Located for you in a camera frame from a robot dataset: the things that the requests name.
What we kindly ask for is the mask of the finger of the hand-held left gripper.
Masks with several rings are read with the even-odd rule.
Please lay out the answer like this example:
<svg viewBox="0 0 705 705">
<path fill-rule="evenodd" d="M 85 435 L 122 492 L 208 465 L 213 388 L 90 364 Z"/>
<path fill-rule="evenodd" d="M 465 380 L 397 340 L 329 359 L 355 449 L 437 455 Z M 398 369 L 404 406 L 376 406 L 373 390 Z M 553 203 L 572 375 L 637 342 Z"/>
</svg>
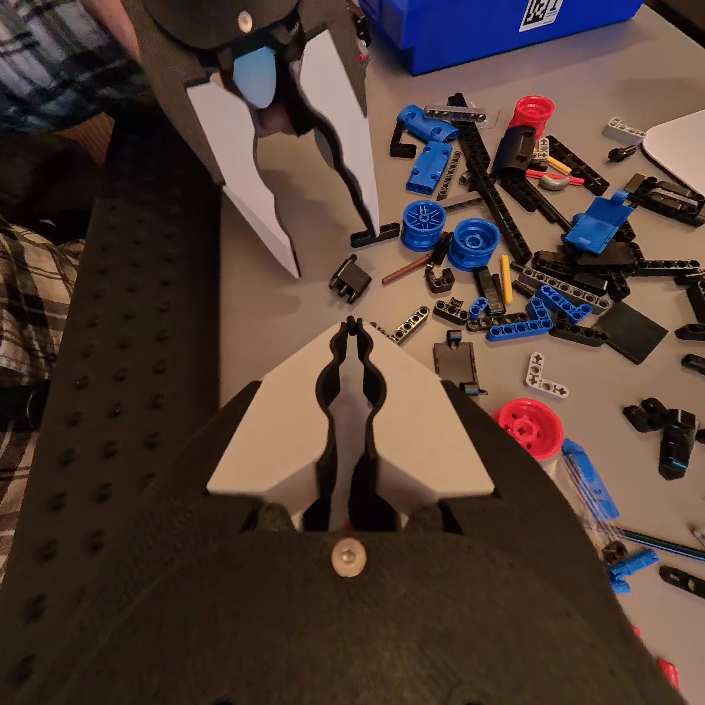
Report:
<svg viewBox="0 0 705 705">
<path fill-rule="evenodd" d="M 278 263 L 300 278 L 293 242 L 281 225 L 274 194 L 261 178 L 249 106 L 213 81 L 191 86 L 186 93 L 224 179 L 224 195 Z"/>
<path fill-rule="evenodd" d="M 365 69 L 353 29 L 316 28 L 304 37 L 290 67 L 301 112 L 327 145 L 332 168 L 346 185 L 371 237 L 380 235 L 379 200 L 366 112 Z"/>
</svg>

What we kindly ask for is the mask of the black connector assembly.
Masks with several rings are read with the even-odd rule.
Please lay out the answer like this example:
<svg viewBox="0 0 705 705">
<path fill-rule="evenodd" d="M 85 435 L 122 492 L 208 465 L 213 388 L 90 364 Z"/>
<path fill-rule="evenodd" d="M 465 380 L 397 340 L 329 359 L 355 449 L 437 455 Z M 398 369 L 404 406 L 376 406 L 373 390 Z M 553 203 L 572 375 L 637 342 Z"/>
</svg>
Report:
<svg viewBox="0 0 705 705">
<path fill-rule="evenodd" d="M 336 270 L 329 282 L 329 289 L 354 304 L 368 289 L 372 277 L 357 264 L 358 256 L 351 254 Z"/>
</svg>

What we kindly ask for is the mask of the black bar with blue pin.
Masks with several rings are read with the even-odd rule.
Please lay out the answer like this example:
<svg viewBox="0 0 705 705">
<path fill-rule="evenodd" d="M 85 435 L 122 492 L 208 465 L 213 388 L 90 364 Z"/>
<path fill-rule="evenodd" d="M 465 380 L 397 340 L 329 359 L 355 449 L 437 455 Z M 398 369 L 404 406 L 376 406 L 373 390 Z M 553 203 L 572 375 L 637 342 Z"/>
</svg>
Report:
<svg viewBox="0 0 705 705">
<path fill-rule="evenodd" d="M 658 460 L 658 472 L 665 480 L 683 479 L 698 432 L 699 420 L 691 412 L 672 409 L 665 413 Z"/>
</svg>

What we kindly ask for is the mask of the blue curved panel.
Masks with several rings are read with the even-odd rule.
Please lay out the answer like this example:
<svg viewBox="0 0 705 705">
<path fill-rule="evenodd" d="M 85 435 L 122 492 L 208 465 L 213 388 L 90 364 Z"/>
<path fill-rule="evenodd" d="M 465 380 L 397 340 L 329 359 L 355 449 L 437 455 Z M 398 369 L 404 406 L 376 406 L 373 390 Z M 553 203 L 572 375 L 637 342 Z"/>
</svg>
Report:
<svg viewBox="0 0 705 705">
<path fill-rule="evenodd" d="M 449 144 L 459 135 L 459 130 L 443 120 L 427 118 L 424 110 L 415 104 L 403 108 L 397 115 L 404 128 L 422 142 L 438 142 Z"/>
</svg>

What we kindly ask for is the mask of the grey seven-hole beam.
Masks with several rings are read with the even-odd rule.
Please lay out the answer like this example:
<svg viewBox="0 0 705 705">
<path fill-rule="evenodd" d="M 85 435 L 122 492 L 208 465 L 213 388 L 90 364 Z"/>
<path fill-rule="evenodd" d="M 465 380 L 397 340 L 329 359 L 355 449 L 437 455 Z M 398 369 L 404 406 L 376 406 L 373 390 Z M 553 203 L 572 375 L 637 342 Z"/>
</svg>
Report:
<svg viewBox="0 0 705 705">
<path fill-rule="evenodd" d="M 487 120 L 487 112 L 468 106 L 427 105 L 423 109 L 424 117 L 442 120 L 448 123 L 482 124 Z"/>
</svg>

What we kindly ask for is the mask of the black double connector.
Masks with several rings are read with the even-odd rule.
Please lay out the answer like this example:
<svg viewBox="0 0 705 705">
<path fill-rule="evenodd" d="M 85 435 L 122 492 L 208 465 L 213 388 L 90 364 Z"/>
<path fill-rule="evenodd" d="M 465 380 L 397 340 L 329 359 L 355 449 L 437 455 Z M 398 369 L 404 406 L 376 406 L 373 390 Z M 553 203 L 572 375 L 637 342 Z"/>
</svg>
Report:
<svg viewBox="0 0 705 705">
<path fill-rule="evenodd" d="M 449 301 L 437 300 L 433 315 L 456 326 L 465 326 L 470 320 L 469 310 L 464 308 L 463 301 L 454 297 Z"/>
</svg>

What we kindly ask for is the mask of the short black straight beam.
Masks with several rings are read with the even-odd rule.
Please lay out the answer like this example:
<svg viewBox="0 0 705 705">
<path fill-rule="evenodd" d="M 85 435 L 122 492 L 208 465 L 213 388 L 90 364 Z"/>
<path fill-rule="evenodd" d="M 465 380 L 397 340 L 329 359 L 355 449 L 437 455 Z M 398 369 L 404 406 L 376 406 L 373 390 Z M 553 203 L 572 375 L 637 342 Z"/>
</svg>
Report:
<svg viewBox="0 0 705 705">
<path fill-rule="evenodd" d="M 487 332 L 494 326 L 525 323 L 528 321 L 529 315 L 525 312 L 506 313 L 496 316 L 483 316 L 477 319 L 468 320 L 465 324 L 465 330 L 469 333 Z"/>
</svg>

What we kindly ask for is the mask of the blue wheel rim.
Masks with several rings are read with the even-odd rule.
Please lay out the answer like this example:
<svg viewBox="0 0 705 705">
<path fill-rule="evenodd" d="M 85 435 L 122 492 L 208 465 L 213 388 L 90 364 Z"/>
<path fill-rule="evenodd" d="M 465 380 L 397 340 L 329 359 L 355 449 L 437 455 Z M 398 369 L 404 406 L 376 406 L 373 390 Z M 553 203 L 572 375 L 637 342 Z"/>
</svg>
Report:
<svg viewBox="0 0 705 705">
<path fill-rule="evenodd" d="M 500 242 L 498 227 L 482 218 L 467 218 L 455 226 L 448 248 L 448 261 L 460 271 L 488 265 Z"/>
<path fill-rule="evenodd" d="M 414 252 L 428 252 L 441 239 L 447 214 L 438 202 L 421 199 L 407 207 L 402 213 L 401 241 Z"/>
</svg>

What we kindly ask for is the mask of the black rectangular brick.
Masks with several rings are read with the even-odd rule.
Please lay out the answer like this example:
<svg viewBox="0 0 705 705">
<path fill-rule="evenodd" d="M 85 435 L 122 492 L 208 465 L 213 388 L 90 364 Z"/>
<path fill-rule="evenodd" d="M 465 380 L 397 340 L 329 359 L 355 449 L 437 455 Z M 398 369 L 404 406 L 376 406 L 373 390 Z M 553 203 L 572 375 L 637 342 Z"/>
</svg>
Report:
<svg viewBox="0 0 705 705">
<path fill-rule="evenodd" d="M 488 267 L 478 267 L 473 271 L 480 297 L 487 301 L 488 315 L 497 316 L 506 313 L 503 289 L 497 274 L 491 274 Z"/>
</svg>

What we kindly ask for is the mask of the clear bag of small pins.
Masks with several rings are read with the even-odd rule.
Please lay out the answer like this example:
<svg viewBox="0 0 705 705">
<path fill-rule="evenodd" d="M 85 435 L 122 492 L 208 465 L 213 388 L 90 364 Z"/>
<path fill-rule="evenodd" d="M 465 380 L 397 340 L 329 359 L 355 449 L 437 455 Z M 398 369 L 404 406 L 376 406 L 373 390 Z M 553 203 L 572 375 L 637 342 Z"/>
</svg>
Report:
<svg viewBox="0 0 705 705">
<path fill-rule="evenodd" d="M 618 527 L 621 514 L 581 445 L 565 438 L 560 451 L 543 467 L 568 501 L 596 550 L 624 540 Z"/>
</svg>

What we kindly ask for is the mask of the blue bin with square tag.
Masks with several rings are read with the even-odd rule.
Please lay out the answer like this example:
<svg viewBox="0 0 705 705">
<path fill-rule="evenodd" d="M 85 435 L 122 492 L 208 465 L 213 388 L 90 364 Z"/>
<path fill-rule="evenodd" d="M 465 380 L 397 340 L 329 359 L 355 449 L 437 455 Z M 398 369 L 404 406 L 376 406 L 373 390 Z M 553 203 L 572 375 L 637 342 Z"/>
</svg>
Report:
<svg viewBox="0 0 705 705">
<path fill-rule="evenodd" d="M 643 1 L 360 1 L 410 75 L 629 21 Z"/>
</svg>

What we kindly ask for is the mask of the blue bent short beam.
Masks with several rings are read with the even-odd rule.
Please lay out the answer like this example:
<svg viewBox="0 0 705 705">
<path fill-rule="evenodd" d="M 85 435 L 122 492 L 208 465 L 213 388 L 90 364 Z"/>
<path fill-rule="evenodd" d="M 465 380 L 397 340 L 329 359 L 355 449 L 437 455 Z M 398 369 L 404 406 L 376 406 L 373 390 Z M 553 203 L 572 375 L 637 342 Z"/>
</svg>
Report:
<svg viewBox="0 0 705 705">
<path fill-rule="evenodd" d="M 573 304 L 551 286 L 542 286 L 536 292 L 536 296 L 542 301 L 548 311 L 556 314 L 564 314 L 567 320 L 572 324 L 578 324 L 588 315 L 593 314 L 593 309 L 590 304 Z"/>
</svg>

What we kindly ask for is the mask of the black square panel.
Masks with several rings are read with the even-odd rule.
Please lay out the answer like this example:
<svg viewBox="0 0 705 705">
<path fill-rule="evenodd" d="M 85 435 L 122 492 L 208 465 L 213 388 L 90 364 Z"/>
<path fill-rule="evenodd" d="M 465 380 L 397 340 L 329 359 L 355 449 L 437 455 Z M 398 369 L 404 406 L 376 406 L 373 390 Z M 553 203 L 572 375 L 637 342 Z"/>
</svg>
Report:
<svg viewBox="0 0 705 705">
<path fill-rule="evenodd" d="M 643 363 L 669 333 L 624 301 L 601 315 L 593 330 L 607 335 L 607 345 L 635 365 Z"/>
</svg>

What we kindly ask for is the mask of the thin black beam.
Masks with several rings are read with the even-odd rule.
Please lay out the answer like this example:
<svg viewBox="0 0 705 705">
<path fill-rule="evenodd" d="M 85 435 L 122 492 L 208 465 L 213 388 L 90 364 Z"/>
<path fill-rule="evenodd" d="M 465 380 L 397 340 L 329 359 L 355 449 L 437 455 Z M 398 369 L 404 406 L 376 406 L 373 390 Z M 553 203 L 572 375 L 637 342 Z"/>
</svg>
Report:
<svg viewBox="0 0 705 705">
<path fill-rule="evenodd" d="M 605 194 L 610 187 L 609 181 L 554 136 L 548 135 L 547 139 L 551 157 L 570 168 L 572 176 L 583 179 L 584 187 L 593 195 L 601 197 Z"/>
</svg>

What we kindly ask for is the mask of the black frame piece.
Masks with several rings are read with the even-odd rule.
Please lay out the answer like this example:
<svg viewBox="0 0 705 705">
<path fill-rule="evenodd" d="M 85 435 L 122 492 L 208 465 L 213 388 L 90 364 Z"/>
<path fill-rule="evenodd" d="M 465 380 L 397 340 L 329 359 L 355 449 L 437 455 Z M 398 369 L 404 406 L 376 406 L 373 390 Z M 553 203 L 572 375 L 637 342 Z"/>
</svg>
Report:
<svg viewBox="0 0 705 705">
<path fill-rule="evenodd" d="M 633 205 L 683 224 L 704 225 L 704 196 L 701 193 L 640 173 L 634 174 L 624 189 Z"/>
</svg>

